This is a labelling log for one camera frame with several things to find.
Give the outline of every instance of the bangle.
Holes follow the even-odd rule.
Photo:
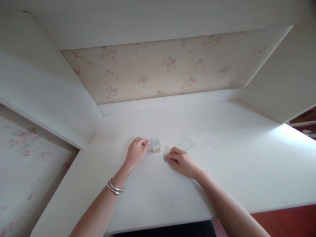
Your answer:
[[[114,185],[112,184],[112,179],[110,179],[109,182],[110,182],[111,188],[113,188],[115,191],[118,191],[119,193],[123,192],[124,187],[122,189],[118,189],[118,188],[114,187]]]
[[[108,184],[107,184],[106,186],[107,186],[115,195],[119,195],[120,193],[122,193],[124,188],[123,188],[123,189],[118,189],[118,188],[114,187],[114,185],[112,184],[111,180],[112,180],[112,179],[110,179],[110,180],[108,181]]]

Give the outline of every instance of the wooden floor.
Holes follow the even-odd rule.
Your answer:
[[[316,205],[252,214],[271,237],[316,237]],[[217,237],[227,237],[219,220]]]

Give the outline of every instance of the white table surface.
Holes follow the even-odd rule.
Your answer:
[[[68,236],[123,164],[136,137],[159,137],[162,154],[146,155],[126,182],[108,233],[211,219],[199,185],[163,155],[188,135],[200,166],[249,212],[316,203],[316,141],[241,101],[104,116],[77,155],[31,236]]]

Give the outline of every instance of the wrist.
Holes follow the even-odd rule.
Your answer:
[[[211,174],[210,174],[208,171],[199,168],[199,169],[196,171],[196,174],[195,174],[194,179],[195,179],[199,184],[201,184],[202,181],[208,179],[209,177],[212,177],[212,176],[211,176]]]

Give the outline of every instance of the transparent plastic piece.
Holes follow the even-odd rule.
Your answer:
[[[160,154],[162,149],[159,138],[150,138],[148,140],[149,146],[147,147],[147,153],[149,155]]]
[[[189,151],[192,148],[196,147],[195,143],[187,136],[182,136],[177,138],[177,141],[180,143],[182,150]]]

